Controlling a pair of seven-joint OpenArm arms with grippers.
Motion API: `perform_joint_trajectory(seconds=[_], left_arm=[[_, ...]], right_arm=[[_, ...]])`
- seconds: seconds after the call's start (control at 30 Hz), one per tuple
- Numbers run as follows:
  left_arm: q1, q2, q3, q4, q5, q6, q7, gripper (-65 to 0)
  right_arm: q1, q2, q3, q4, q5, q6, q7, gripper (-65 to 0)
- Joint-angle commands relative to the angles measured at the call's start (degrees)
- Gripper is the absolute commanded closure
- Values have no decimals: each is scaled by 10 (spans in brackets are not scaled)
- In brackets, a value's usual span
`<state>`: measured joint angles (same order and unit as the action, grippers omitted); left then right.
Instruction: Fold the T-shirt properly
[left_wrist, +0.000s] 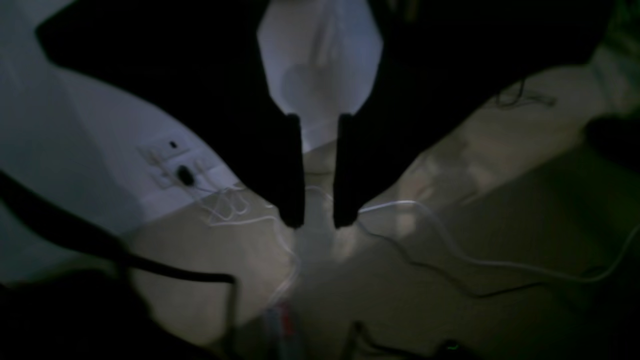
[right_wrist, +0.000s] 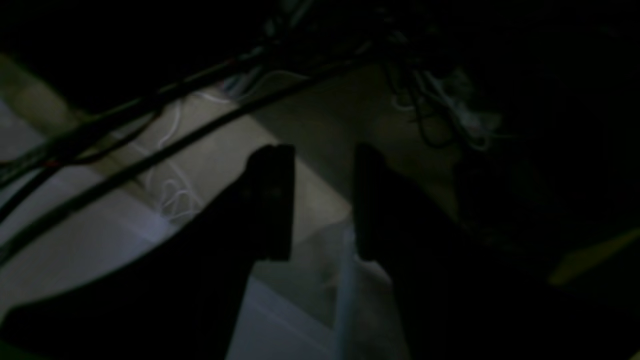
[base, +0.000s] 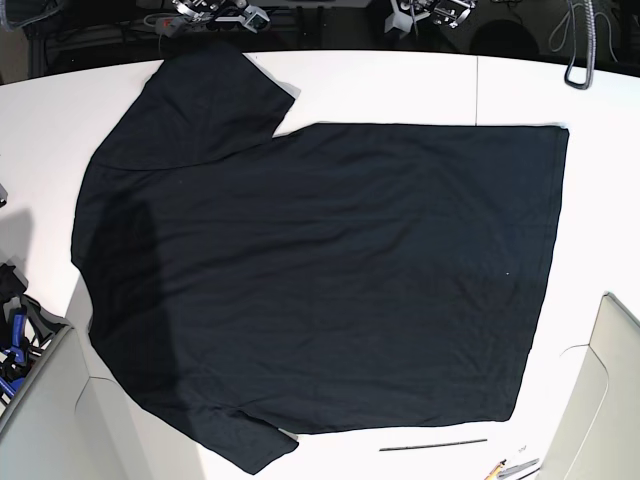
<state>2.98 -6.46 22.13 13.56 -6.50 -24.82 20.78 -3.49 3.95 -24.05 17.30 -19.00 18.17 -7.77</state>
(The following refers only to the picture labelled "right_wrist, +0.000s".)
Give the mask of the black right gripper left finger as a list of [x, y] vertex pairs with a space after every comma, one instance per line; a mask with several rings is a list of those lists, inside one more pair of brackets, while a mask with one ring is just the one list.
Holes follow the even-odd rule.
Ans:
[[291, 145], [266, 145], [190, 223], [87, 285], [10, 310], [1, 339], [51, 360], [223, 360], [256, 262], [290, 259]]

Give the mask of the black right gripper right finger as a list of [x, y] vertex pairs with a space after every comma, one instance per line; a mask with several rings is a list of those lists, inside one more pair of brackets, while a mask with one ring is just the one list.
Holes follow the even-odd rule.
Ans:
[[414, 360], [630, 360], [639, 320], [479, 244], [374, 146], [354, 151], [358, 255], [389, 276]]

